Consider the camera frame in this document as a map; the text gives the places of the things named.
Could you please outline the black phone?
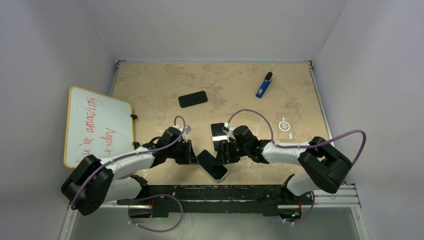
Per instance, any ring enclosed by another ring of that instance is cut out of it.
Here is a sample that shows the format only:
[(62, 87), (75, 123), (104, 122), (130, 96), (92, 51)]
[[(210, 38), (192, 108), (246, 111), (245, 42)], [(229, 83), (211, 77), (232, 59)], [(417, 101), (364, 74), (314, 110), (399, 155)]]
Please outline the black phone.
[(224, 131), (225, 124), (223, 122), (212, 123), (210, 125), (210, 133), (213, 145), (213, 151), (217, 153), (220, 149), (220, 142), (227, 141), (228, 136)]

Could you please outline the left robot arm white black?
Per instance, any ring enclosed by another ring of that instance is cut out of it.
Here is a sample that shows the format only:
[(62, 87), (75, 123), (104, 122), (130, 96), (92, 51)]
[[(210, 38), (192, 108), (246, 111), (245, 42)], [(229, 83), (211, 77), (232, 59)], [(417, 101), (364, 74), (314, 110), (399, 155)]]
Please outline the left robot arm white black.
[(71, 209), (83, 216), (111, 201), (129, 199), (142, 205), (149, 199), (147, 181), (134, 172), (154, 168), (168, 159), (178, 165), (197, 164), (192, 143), (187, 139), (190, 131), (188, 125), (175, 125), (166, 129), (157, 142), (145, 143), (129, 153), (106, 158), (88, 155), (60, 191), (70, 201)]

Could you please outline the dark blue phone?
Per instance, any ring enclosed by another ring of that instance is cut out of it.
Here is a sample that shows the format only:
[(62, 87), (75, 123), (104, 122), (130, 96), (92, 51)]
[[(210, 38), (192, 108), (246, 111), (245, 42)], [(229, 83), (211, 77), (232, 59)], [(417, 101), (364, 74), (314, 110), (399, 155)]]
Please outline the dark blue phone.
[(218, 166), (218, 165), (214, 165), (213, 161), (215, 160), (215, 157), (206, 149), (204, 149), (198, 156), (197, 156), (197, 160), (199, 165), (206, 171), (206, 173), (208, 174), (207, 170), (211, 167), (211, 166)]

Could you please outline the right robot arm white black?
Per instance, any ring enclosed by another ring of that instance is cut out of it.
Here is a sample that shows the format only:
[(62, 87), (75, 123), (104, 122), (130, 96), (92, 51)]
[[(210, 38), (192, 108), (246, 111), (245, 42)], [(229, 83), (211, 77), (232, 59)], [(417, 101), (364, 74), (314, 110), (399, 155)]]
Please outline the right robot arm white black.
[(213, 165), (233, 164), (248, 157), (255, 163), (292, 164), (304, 169), (288, 177), (282, 186), (280, 196), (288, 204), (315, 190), (335, 194), (353, 167), (351, 160), (319, 136), (300, 145), (278, 147), (270, 139), (259, 140), (245, 125), (225, 123), (222, 130), (227, 138), (219, 142)]

